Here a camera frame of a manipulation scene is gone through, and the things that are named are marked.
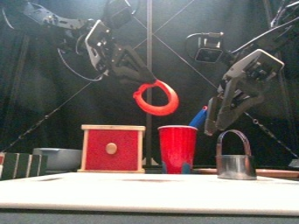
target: silver cup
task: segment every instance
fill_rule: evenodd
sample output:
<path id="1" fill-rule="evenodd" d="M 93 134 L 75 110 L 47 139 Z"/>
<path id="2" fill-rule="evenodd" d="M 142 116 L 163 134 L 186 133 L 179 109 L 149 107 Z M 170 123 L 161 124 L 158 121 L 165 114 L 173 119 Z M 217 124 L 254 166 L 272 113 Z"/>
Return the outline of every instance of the silver cup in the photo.
<path id="1" fill-rule="evenodd" d="M 246 155 L 222 155 L 222 139 L 225 135 L 233 132 L 242 139 Z M 220 135 L 217 147 L 217 167 L 220 179 L 258 179 L 254 157 L 252 156 L 249 139 L 245 134 L 233 129 Z"/>

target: red box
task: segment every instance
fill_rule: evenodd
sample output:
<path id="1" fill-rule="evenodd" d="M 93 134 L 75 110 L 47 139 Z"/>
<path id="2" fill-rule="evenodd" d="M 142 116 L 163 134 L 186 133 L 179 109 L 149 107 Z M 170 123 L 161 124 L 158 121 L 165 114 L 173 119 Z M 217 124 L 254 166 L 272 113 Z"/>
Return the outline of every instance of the red box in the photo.
<path id="1" fill-rule="evenodd" d="M 145 172 L 145 126 L 82 125 L 85 130 L 79 172 Z"/>

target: table surface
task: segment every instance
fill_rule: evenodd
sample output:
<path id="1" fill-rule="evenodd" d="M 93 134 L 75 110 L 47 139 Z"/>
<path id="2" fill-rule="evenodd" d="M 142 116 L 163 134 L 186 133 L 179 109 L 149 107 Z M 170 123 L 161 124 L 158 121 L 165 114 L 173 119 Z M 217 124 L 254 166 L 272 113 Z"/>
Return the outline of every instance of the table surface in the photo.
<path id="1" fill-rule="evenodd" d="M 298 187 L 298 181 L 266 177 L 71 172 L 2 181 L 0 207 L 298 216 Z"/>

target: black curtain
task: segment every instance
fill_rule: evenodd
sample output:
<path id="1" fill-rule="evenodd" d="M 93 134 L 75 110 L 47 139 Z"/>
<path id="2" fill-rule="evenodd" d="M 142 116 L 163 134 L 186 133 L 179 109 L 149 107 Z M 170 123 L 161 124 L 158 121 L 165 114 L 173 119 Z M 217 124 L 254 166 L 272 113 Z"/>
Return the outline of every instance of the black curtain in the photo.
<path id="1" fill-rule="evenodd" d="M 62 17 L 83 19 L 102 19 L 106 4 L 105 0 L 37 2 Z M 280 1 L 273 3 L 276 11 Z M 137 1 L 131 0 L 131 4 L 137 6 Z M 135 19 L 115 30 L 117 41 L 122 45 L 131 45 L 145 61 L 147 10 L 146 1 L 142 1 Z M 133 98 L 138 89 L 135 83 L 123 83 L 114 77 L 106 77 L 95 83 L 83 80 L 63 65 L 58 49 L 46 38 L 13 30 L 3 17 L 0 22 L 2 149 L 10 147 L 41 120 L 45 122 L 39 128 L 26 135 L 9 151 L 33 152 L 37 147 L 82 149 L 82 124 L 146 125 L 146 113 Z M 181 97 L 181 107 L 174 114 L 154 116 L 153 153 L 159 163 L 158 127 L 190 123 L 202 106 L 208 105 L 209 99 L 218 93 L 216 87 L 226 73 L 226 67 L 221 63 L 208 65 L 189 57 L 184 49 L 186 37 L 198 32 L 225 32 L 226 48 L 236 50 L 268 31 L 269 26 L 262 0 L 154 0 L 153 23 L 154 74 L 174 88 Z M 253 108 L 250 114 L 272 129 L 278 139 L 299 153 L 298 41 L 285 48 L 282 54 L 289 98 L 286 99 L 286 95 L 282 94 L 282 82 L 277 78 L 266 95 L 266 102 Z M 67 53 L 63 56 L 82 75 L 90 78 L 98 75 L 87 57 L 77 53 Z M 292 115 L 286 113 L 286 101 Z M 165 103 L 165 95 L 159 89 L 154 89 L 154 103 Z M 230 128 L 241 130 L 248 135 L 258 166 L 289 165 L 293 155 L 248 116 L 244 115 Z M 216 165 L 218 135 L 220 133 L 213 137 L 205 136 L 202 129 L 200 130 L 197 165 Z M 241 142 L 234 136 L 229 137 L 225 144 L 229 152 L 242 153 Z"/>

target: red cup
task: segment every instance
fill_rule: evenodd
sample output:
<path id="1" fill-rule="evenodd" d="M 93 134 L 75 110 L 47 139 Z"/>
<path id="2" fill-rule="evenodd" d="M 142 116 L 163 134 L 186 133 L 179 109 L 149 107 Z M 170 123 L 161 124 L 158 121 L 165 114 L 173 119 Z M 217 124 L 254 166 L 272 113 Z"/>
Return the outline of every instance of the red cup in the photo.
<path id="1" fill-rule="evenodd" d="M 158 129 L 163 173 L 192 173 L 198 129 L 185 125 L 167 125 Z"/>

